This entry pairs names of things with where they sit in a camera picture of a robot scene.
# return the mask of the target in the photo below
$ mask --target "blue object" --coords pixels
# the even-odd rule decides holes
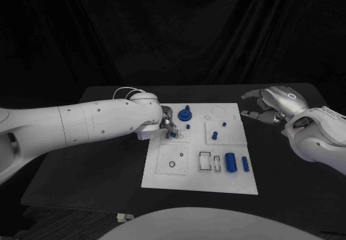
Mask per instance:
[[[237,156],[233,152],[225,154],[225,166],[230,173],[236,173],[237,169]]]
[[[243,159],[244,171],[250,172],[251,170],[250,170],[250,165],[249,165],[249,159],[246,156],[241,159]]]
[[[218,132],[215,131],[214,133],[213,133],[213,140],[217,140],[218,139]]]
[[[189,105],[187,105],[185,109],[179,112],[178,117],[184,122],[187,122],[192,119],[194,113],[191,111],[191,106]]]

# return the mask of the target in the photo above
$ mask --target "table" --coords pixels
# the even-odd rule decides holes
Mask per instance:
[[[142,86],[162,103],[238,103],[260,110],[241,95],[257,85]],[[293,83],[311,107],[326,106],[312,84]],[[113,98],[117,86],[90,87],[81,103]],[[179,207],[240,211],[302,230],[345,233],[346,176],[295,154],[282,126],[243,117],[259,195],[142,188],[149,140],[138,135],[52,151],[22,197],[24,205],[90,209],[143,215]]]

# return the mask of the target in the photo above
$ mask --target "cable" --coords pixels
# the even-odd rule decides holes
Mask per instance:
[[[143,93],[146,92],[146,91],[143,91],[143,90],[140,90],[140,89],[138,89],[138,88],[135,88],[135,87],[125,86],[125,87],[122,87],[122,88],[119,88],[119,89],[116,90],[116,92],[114,92],[114,94],[113,94],[113,99],[114,99],[116,93],[117,93],[117,91],[119,91],[120,89],[135,89],[135,90],[139,90],[139,91],[143,92]]]
[[[142,89],[135,89],[135,90],[130,91],[130,93],[135,92],[135,91],[140,91],[142,93],[145,93],[145,91]]]

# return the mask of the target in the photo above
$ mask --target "white platform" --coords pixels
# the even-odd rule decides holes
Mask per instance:
[[[166,139],[162,129],[151,139],[143,188],[191,190],[259,195],[249,143],[237,103],[168,103],[174,110],[174,122],[179,138]],[[179,111],[191,107],[192,119],[179,120]],[[211,153],[213,171],[201,171],[201,152]],[[234,153],[237,172],[227,171],[225,154]],[[215,172],[215,156],[220,156],[221,172]],[[244,171],[247,157],[250,172]]]

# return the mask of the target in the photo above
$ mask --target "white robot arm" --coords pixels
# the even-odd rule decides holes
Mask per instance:
[[[287,123],[282,133],[296,154],[309,162],[322,162],[346,175],[346,117],[331,110],[309,108],[305,97],[286,86],[254,90],[243,99],[257,97],[264,113],[241,112],[270,125]]]
[[[0,184],[47,152],[133,132],[146,140],[161,128],[179,134],[172,109],[161,106],[158,96],[148,92],[130,100],[24,110],[0,108]]]

